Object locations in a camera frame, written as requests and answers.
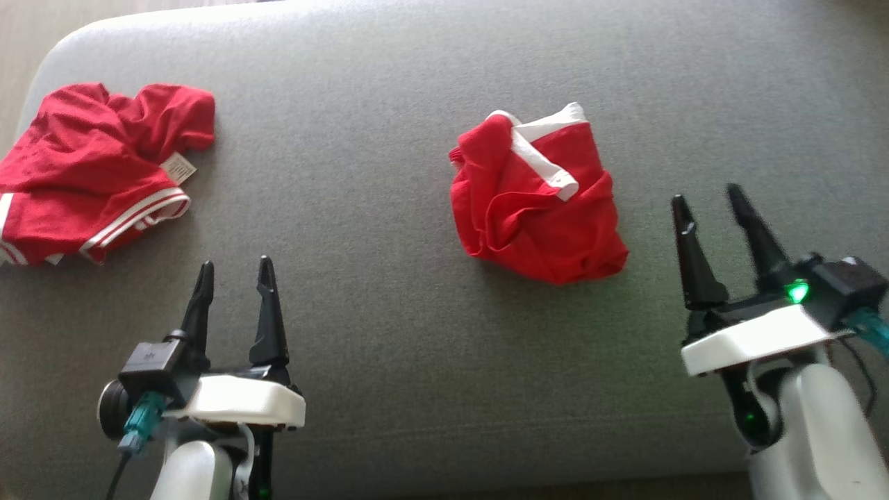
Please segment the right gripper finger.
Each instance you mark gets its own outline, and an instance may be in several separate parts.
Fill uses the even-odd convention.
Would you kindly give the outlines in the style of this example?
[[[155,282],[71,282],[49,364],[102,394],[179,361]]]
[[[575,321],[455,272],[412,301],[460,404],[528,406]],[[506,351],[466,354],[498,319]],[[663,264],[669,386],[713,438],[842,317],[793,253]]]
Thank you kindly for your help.
[[[793,281],[793,265],[787,253],[739,184],[728,183],[726,193],[736,224],[747,238],[756,288],[759,292],[785,292]]]
[[[708,310],[727,303],[729,294],[725,286],[715,278],[703,252],[697,237],[698,225],[685,196],[673,196],[671,213],[686,310]]]

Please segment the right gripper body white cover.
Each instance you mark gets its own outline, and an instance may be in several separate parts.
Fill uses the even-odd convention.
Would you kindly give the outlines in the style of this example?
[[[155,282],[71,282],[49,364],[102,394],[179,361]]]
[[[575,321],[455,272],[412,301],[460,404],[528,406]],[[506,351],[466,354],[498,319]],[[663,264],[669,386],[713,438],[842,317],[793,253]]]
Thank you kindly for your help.
[[[681,360],[689,376],[705,376],[839,340],[802,303],[780,294],[739,301],[692,301]]]

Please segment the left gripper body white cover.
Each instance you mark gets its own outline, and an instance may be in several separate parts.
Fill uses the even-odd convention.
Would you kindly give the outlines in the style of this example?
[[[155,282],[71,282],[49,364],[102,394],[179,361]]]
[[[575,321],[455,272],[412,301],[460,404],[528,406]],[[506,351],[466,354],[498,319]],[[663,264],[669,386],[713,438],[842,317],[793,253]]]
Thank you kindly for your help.
[[[204,374],[184,406],[164,412],[165,419],[276,428],[302,428],[306,417],[307,403],[292,386],[235,374]]]

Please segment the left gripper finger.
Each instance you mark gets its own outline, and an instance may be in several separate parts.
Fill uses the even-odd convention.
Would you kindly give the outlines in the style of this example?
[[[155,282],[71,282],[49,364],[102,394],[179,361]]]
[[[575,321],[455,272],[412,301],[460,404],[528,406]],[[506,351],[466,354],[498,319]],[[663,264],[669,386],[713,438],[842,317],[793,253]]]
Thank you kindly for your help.
[[[254,366],[287,367],[290,361],[285,321],[273,260],[263,254],[258,263],[256,289],[260,295],[258,325],[249,360]]]
[[[196,285],[182,319],[180,330],[188,344],[190,363],[194,368],[210,368],[206,355],[208,314],[214,298],[214,265],[207,260],[200,266]]]

